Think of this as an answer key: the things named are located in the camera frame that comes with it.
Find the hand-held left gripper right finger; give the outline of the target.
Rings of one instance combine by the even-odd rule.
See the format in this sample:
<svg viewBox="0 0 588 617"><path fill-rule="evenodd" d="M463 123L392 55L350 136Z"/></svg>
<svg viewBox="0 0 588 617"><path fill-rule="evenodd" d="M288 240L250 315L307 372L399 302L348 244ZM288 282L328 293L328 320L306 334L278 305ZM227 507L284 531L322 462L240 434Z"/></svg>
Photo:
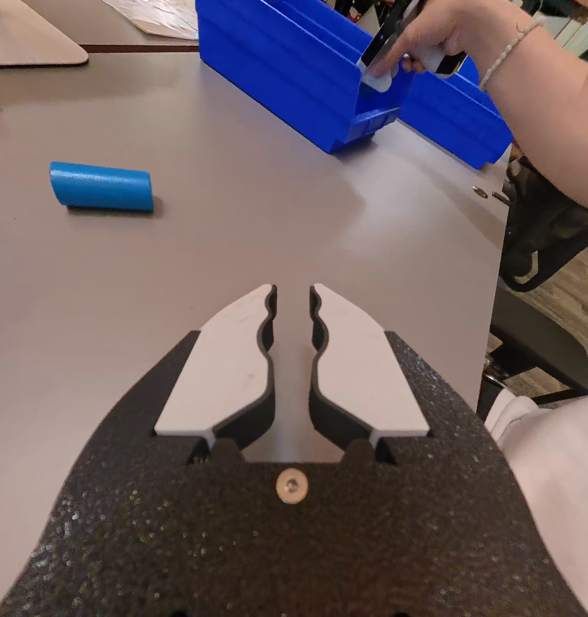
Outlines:
<svg viewBox="0 0 588 617"><path fill-rule="evenodd" d="M346 451L354 441L428 437L430 425L383 327L325 284L309 290L313 322L309 416Z"/></svg>

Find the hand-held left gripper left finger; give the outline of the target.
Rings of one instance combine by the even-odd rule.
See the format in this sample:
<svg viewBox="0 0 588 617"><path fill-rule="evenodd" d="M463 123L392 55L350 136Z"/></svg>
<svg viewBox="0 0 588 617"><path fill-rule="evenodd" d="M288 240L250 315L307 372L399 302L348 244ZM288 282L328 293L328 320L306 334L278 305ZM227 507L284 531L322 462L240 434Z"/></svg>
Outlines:
<svg viewBox="0 0 588 617"><path fill-rule="evenodd" d="M243 450L275 419L277 287L263 284L201 328L154 426L159 436L192 436L213 447L231 439Z"/></svg>

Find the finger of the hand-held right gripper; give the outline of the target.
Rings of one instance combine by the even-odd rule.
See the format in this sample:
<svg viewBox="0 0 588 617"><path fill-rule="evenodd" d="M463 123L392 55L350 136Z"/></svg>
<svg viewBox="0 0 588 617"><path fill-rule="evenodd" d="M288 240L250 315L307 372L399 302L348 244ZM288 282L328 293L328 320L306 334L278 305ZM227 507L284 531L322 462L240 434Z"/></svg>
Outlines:
<svg viewBox="0 0 588 617"><path fill-rule="evenodd" d="M417 16L421 3L393 3L370 44L360 57L360 68L369 68L385 53Z"/></svg>

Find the tagged blue plastic bin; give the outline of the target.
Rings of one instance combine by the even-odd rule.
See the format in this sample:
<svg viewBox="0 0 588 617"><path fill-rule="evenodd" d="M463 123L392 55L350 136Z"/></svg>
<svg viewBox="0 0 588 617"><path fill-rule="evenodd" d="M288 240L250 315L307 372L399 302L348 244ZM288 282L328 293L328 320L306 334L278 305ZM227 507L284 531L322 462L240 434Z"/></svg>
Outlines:
<svg viewBox="0 0 588 617"><path fill-rule="evenodd" d="M322 1L196 1L200 58L327 153L393 123L413 78L360 100L372 36Z"/></svg>

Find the blue cylinder block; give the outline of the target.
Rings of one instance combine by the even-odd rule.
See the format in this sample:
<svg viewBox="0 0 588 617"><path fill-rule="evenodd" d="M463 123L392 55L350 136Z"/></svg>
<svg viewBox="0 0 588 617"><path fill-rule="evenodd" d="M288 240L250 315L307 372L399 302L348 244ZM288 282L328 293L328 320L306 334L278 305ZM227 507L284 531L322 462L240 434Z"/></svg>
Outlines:
<svg viewBox="0 0 588 617"><path fill-rule="evenodd" d="M153 213L148 172L52 162L50 183L58 202L77 209Z"/></svg>

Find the person's right forearm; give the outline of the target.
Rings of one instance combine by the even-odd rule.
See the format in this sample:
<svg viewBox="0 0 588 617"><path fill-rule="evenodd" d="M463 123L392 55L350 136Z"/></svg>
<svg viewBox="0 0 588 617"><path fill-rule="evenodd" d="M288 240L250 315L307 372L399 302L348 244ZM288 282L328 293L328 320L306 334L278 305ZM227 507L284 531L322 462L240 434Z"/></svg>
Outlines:
<svg viewBox="0 0 588 617"><path fill-rule="evenodd" d="M482 85L529 161L588 209L588 64L534 21Z"/></svg>

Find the person's right hand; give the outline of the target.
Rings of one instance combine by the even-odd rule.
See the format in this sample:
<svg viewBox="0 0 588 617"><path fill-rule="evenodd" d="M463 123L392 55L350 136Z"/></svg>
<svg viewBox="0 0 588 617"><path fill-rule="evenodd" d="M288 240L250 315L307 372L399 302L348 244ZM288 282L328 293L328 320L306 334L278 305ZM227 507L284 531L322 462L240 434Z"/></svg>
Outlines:
<svg viewBox="0 0 588 617"><path fill-rule="evenodd" d="M385 55L370 66L370 73L382 76L405 56L408 70L423 72L421 50L438 47L448 56L465 52L484 76L533 22L510 1L428 1Z"/></svg>

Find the black office chair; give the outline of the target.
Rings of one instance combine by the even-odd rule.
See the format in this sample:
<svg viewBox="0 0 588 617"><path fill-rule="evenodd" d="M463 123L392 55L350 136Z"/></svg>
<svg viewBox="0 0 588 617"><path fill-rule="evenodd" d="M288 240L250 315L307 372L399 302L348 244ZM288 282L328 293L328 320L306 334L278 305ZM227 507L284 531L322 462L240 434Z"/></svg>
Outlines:
<svg viewBox="0 0 588 617"><path fill-rule="evenodd" d="M490 334L500 346L486 354L476 414L486 420L505 382L539 368L563 385L533 398L537 405L588 396L588 354L567 330L506 289L498 287Z"/></svg>

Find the person's white shirt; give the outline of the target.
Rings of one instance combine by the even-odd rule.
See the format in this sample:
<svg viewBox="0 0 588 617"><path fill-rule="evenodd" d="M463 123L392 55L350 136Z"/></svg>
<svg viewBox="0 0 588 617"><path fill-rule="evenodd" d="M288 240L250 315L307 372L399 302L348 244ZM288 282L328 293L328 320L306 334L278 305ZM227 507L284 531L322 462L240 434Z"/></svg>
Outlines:
<svg viewBox="0 0 588 617"><path fill-rule="evenodd" d="M501 388L484 424L556 566L588 612L588 396L549 409Z"/></svg>

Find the laminated instruction card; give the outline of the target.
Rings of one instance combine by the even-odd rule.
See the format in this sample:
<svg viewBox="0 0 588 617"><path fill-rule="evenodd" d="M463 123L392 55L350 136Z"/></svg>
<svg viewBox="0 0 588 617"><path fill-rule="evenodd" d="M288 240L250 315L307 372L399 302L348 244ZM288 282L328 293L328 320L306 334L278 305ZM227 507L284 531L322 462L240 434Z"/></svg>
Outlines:
<svg viewBox="0 0 588 617"><path fill-rule="evenodd" d="M104 1L142 32L198 42L195 1Z"/></svg>

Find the grey side desk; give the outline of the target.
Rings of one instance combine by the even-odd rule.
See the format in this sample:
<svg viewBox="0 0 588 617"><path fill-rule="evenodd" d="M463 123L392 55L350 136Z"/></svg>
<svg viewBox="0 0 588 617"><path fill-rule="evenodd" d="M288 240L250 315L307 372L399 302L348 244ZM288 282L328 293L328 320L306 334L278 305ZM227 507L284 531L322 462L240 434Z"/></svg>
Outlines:
<svg viewBox="0 0 588 617"><path fill-rule="evenodd" d="M87 52L197 52L199 44L145 33L103 1L25 1Z"/></svg>

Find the white board stand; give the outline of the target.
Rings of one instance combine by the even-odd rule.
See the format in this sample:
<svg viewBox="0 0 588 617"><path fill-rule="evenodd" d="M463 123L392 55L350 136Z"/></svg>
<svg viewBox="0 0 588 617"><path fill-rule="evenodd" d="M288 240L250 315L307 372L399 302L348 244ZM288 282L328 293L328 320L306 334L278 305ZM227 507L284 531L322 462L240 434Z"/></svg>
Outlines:
<svg viewBox="0 0 588 617"><path fill-rule="evenodd" d="M0 1L0 68L81 66L88 53L22 1Z"/></svg>

